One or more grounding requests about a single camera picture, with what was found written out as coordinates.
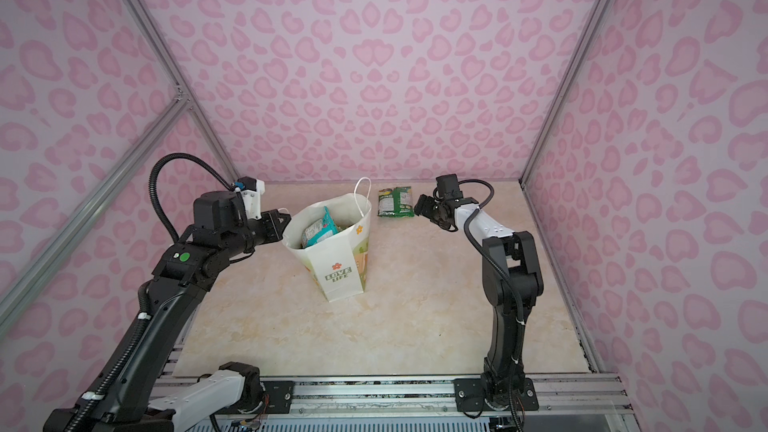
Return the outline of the green white snack bag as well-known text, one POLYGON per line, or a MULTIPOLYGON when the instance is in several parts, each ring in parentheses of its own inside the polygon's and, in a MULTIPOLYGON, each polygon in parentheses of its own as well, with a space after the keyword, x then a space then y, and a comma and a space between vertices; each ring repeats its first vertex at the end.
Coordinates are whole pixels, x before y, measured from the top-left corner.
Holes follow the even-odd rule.
POLYGON ((378 192, 378 216, 390 218, 414 217, 411 186, 397 186, 378 192))

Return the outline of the teal white snack bag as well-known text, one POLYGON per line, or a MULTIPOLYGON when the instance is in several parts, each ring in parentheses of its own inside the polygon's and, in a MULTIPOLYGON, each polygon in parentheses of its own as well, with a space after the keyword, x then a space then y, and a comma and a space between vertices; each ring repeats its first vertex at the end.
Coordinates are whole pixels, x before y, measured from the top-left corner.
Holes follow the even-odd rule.
POLYGON ((337 235, 339 232, 340 229, 333 219, 330 210, 324 207, 321 216, 314 219, 302 232, 301 246, 304 249, 312 247, 337 235))

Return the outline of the white paper bag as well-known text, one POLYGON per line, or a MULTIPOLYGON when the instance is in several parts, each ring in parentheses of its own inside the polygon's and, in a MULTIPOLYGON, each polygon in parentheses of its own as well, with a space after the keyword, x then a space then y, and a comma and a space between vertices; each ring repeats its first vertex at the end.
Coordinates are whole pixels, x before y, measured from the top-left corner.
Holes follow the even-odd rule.
POLYGON ((328 302, 359 295, 365 291, 371 219, 374 215, 370 201, 371 180, 360 178, 356 185, 367 185, 363 193, 353 190, 305 207, 284 231, 282 244, 305 267, 328 302), (321 216, 327 207, 340 232, 304 249, 301 235, 304 229, 321 216))

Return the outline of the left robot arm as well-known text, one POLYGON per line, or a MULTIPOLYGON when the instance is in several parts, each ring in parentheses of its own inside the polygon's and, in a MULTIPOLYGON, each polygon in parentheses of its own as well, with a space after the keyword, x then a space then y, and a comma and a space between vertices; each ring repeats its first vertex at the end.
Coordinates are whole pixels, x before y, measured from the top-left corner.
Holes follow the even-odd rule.
POLYGON ((222 365, 177 398, 151 398, 177 338, 218 276, 256 247, 281 241, 291 221, 279 209, 250 217, 239 191, 203 194, 193 218, 139 287, 139 311, 107 364, 73 407, 51 412, 44 430, 184 431, 222 409, 265 409, 259 368, 240 362, 222 365))

